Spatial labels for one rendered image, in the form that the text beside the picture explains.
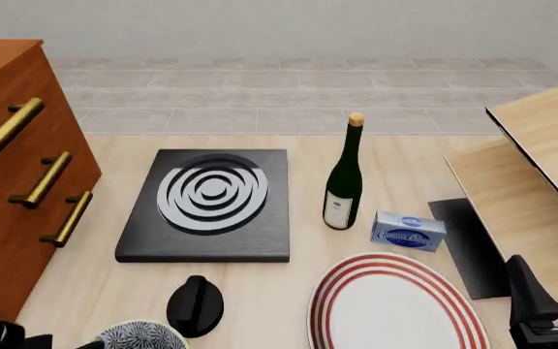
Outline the dark green wine bottle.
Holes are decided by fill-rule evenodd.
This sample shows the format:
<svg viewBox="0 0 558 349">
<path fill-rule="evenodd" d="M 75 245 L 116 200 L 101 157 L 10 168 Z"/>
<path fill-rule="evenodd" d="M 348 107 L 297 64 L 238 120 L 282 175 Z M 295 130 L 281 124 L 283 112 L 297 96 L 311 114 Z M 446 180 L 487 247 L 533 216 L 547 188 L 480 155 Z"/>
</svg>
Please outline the dark green wine bottle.
<svg viewBox="0 0 558 349">
<path fill-rule="evenodd" d="M 361 112 L 352 112 L 340 159 L 325 186 L 323 220 L 331 229 L 350 229 L 357 218 L 362 194 L 358 152 L 363 126 L 364 115 Z"/>
</svg>

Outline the round black stove knob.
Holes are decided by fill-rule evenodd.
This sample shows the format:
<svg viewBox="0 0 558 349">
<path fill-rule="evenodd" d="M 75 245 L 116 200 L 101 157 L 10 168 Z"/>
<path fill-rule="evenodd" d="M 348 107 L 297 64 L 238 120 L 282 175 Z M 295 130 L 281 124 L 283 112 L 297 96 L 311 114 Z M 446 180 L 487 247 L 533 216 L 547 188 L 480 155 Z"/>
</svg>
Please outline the round black stove knob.
<svg viewBox="0 0 558 349">
<path fill-rule="evenodd" d="M 166 316 L 185 338 L 205 336 L 219 325 L 224 313 L 221 291 L 202 275 L 191 275 L 170 296 Z"/>
</svg>

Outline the wooden cabinet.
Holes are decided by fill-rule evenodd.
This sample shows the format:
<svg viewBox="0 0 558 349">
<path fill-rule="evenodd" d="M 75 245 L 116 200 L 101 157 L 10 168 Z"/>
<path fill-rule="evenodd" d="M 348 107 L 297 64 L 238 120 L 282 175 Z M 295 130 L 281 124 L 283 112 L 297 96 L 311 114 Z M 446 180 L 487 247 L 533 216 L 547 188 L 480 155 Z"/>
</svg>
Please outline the wooden cabinet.
<svg viewBox="0 0 558 349">
<path fill-rule="evenodd" d="M 67 197 L 91 191 L 101 169 L 81 132 L 40 40 L 0 40 L 0 125 L 8 106 L 31 98 L 44 109 L 0 153 L 0 319 L 13 321 L 41 277 L 56 248 L 41 243 L 55 235 L 72 205 Z M 63 150 L 73 159 L 38 208 L 8 203 L 27 194 L 47 170 L 41 159 Z"/>
</svg>

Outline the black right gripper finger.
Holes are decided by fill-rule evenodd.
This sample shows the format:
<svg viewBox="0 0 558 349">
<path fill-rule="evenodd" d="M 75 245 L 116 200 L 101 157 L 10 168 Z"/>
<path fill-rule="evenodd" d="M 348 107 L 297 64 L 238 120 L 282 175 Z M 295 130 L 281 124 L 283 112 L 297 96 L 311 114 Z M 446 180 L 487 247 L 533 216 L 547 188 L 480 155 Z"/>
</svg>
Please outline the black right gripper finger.
<svg viewBox="0 0 558 349">
<path fill-rule="evenodd" d="M 546 292 L 520 255 L 512 255 L 506 269 L 511 290 L 511 325 L 558 319 L 558 302 Z"/>
</svg>

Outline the flat black stove plate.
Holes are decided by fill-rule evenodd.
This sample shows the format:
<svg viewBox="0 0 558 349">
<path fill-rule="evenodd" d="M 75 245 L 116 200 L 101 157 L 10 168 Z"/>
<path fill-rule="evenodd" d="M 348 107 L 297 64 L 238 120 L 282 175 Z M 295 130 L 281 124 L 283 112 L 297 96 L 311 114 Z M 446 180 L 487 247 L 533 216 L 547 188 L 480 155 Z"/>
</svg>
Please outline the flat black stove plate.
<svg viewBox="0 0 558 349">
<path fill-rule="evenodd" d="M 120 263 L 287 263 L 284 149 L 161 149 L 114 256 Z"/>
</svg>

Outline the white plate with red rings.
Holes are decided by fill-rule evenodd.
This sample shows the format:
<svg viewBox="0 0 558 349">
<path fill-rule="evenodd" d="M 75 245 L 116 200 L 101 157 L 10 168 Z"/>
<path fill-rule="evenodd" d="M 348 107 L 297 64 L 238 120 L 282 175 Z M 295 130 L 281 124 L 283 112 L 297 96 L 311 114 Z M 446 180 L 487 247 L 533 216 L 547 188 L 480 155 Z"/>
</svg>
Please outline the white plate with red rings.
<svg viewBox="0 0 558 349">
<path fill-rule="evenodd" d="M 428 265 L 365 252 L 322 276 L 307 310 L 311 349 L 491 349 L 471 303 Z"/>
</svg>

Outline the pale wood shelf rack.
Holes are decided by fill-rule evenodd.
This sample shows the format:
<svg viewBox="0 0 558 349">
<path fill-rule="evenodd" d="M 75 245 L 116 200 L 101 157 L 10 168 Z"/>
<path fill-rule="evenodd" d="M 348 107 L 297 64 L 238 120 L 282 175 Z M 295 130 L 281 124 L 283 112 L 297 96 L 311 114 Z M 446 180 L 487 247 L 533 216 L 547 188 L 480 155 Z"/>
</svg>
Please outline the pale wood shelf rack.
<svg viewBox="0 0 558 349">
<path fill-rule="evenodd" d="M 501 257 L 558 301 L 558 86 L 485 112 L 504 138 L 445 159 Z"/>
</svg>

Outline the blue cream cheese box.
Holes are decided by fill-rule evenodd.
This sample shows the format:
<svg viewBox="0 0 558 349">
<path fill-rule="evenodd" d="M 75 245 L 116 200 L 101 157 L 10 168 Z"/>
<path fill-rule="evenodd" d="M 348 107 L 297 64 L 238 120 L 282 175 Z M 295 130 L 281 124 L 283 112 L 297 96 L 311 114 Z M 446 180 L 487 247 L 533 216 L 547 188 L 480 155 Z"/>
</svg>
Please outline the blue cream cheese box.
<svg viewBox="0 0 558 349">
<path fill-rule="evenodd" d="M 447 236 L 444 222 L 377 211 L 370 240 L 408 249 L 435 252 Z"/>
</svg>

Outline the patterned blue white bowl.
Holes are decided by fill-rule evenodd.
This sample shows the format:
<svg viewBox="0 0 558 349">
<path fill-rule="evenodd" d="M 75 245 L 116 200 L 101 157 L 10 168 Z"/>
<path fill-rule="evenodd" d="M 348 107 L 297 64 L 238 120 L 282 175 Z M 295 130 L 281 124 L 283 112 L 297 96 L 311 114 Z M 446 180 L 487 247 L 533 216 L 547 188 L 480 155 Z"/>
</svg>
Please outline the patterned blue white bowl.
<svg viewBox="0 0 558 349">
<path fill-rule="evenodd" d="M 191 349 L 187 339 L 169 325 L 146 320 L 132 320 L 113 325 L 95 339 L 105 349 Z"/>
</svg>

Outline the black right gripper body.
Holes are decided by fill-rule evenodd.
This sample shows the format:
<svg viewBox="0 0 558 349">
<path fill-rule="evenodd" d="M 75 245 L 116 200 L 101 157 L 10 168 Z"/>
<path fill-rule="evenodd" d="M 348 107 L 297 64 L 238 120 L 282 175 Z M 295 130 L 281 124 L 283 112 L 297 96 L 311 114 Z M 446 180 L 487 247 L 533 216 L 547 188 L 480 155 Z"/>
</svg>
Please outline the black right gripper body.
<svg viewBox="0 0 558 349">
<path fill-rule="evenodd" d="M 510 319 L 510 334 L 516 349 L 558 349 L 558 325 L 553 322 Z"/>
</svg>

